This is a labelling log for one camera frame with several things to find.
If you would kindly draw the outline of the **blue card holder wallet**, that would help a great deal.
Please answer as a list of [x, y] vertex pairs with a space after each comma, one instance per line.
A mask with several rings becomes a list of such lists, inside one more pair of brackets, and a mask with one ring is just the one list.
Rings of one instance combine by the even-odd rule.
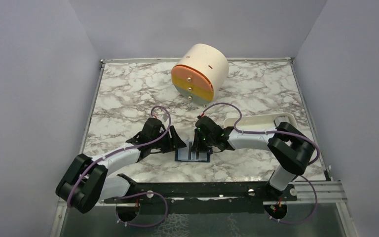
[[175, 161], [177, 162], [210, 162], [210, 156], [213, 153], [212, 148], [205, 151], [196, 151], [192, 149], [193, 141], [185, 141], [186, 147], [175, 151]]

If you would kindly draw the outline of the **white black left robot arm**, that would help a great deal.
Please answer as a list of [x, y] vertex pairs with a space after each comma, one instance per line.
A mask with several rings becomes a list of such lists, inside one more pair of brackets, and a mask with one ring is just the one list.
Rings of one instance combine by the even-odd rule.
[[174, 126], [165, 127], [156, 118], [149, 118], [142, 130], [116, 150], [89, 157], [77, 155], [56, 187], [55, 194], [69, 207], [81, 213], [90, 211], [99, 201], [118, 197], [128, 203], [135, 198], [135, 189], [122, 177], [108, 178], [115, 171], [149, 156], [185, 148]]

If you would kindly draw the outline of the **white rectangular plastic tray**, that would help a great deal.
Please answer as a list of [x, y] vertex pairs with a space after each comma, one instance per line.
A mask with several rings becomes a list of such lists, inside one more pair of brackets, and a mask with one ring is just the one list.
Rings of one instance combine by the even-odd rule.
[[275, 128], [279, 126], [281, 122], [288, 122], [293, 127], [298, 128], [294, 116], [290, 113], [243, 116], [236, 126], [240, 130], [265, 131], [275, 130]]

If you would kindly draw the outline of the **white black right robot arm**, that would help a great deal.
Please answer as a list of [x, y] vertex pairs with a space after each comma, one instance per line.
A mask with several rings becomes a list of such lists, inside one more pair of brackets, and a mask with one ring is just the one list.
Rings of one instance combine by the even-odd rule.
[[240, 149], [270, 151], [279, 162], [265, 187], [265, 195], [272, 201], [283, 197], [289, 183], [304, 174], [313, 153], [318, 150], [313, 141], [288, 122], [281, 122], [273, 130], [244, 131], [236, 126], [222, 128], [208, 116], [199, 117], [191, 151], [206, 152], [212, 147], [221, 152]]

